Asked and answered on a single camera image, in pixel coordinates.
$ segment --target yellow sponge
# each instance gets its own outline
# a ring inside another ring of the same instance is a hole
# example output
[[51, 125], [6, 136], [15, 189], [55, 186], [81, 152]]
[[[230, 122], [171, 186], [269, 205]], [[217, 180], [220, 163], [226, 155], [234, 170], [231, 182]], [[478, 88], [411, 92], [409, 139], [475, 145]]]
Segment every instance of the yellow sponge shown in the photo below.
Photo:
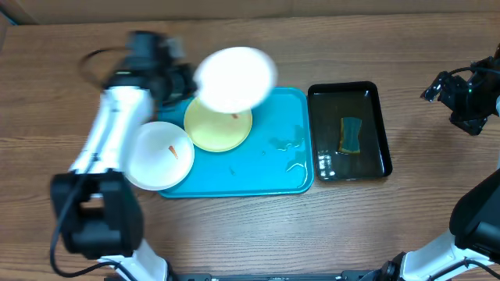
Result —
[[356, 117], [341, 118], [341, 141], [338, 145], [338, 152], [346, 154], [360, 153], [358, 140], [360, 130], [361, 119]]

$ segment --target food crumb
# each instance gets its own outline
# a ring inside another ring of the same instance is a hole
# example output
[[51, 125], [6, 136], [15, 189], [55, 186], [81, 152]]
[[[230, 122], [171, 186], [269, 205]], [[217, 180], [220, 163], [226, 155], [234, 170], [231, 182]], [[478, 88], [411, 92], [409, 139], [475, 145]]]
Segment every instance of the food crumb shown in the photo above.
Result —
[[179, 156], [177, 156], [177, 153], [175, 152], [175, 148], [173, 148], [172, 145], [169, 146], [170, 152], [172, 152], [173, 156], [175, 156], [175, 159], [178, 159]]

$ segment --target white plate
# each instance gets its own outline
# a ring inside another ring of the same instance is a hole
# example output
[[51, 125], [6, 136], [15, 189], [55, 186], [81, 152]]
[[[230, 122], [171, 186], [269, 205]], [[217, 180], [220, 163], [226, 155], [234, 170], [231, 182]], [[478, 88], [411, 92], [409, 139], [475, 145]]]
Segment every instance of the white plate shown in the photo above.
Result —
[[125, 176], [145, 190], [175, 186], [191, 170], [195, 147], [188, 134], [168, 122], [142, 125], [132, 147]]
[[267, 98], [277, 82], [273, 60], [256, 48], [226, 48], [209, 55], [196, 69], [196, 95], [215, 112], [239, 113]]

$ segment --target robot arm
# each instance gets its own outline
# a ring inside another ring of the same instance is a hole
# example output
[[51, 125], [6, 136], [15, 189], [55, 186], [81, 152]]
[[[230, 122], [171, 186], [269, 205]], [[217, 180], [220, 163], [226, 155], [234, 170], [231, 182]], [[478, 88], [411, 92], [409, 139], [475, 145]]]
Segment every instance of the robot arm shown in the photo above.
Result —
[[500, 169], [460, 199], [449, 231], [403, 257], [400, 276], [406, 281], [448, 280], [477, 267], [475, 261], [500, 263], [499, 202]]
[[[141, 209], [123, 175], [135, 133], [153, 117], [155, 103], [175, 103], [195, 90], [189, 66], [174, 65], [173, 50], [165, 43], [158, 34], [132, 33], [131, 54], [103, 84], [100, 108], [84, 149], [69, 173], [52, 179], [59, 231], [52, 239], [51, 265], [61, 276], [86, 272], [57, 268], [59, 232], [70, 253], [98, 259], [97, 267], [115, 266], [125, 280], [166, 281], [169, 277], [166, 261], [143, 239]], [[93, 197], [100, 197], [103, 206], [80, 205]]]
[[153, 98], [147, 89], [118, 86], [106, 89], [84, 149], [70, 171], [84, 173], [92, 155], [99, 151], [89, 173], [105, 173], [108, 169], [122, 172], [130, 153], [133, 135], [140, 125], [153, 116]]
[[[471, 71], [468, 81], [453, 74]], [[480, 134], [491, 114], [498, 115], [500, 96], [500, 45], [495, 55], [473, 62], [470, 67], [439, 73], [420, 96], [438, 100], [452, 110], [450, 122], [472, 136]]]

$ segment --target teal plastic tray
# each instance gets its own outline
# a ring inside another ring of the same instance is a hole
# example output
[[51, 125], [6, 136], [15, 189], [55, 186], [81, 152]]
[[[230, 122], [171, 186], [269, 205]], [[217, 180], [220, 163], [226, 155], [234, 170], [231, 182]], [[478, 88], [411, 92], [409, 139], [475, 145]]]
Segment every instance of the teal plastic tray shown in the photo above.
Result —
[[[184, 128], [191, 100], [163, 108], [159, 119]], [[313, 184], [307, 100], [300, 90], [277, 87], [252, 110], [253, 126], [235, 149], [214, 153], [195, 146], [186, 178], [159, 193], [168, 198], [299, 194]]]

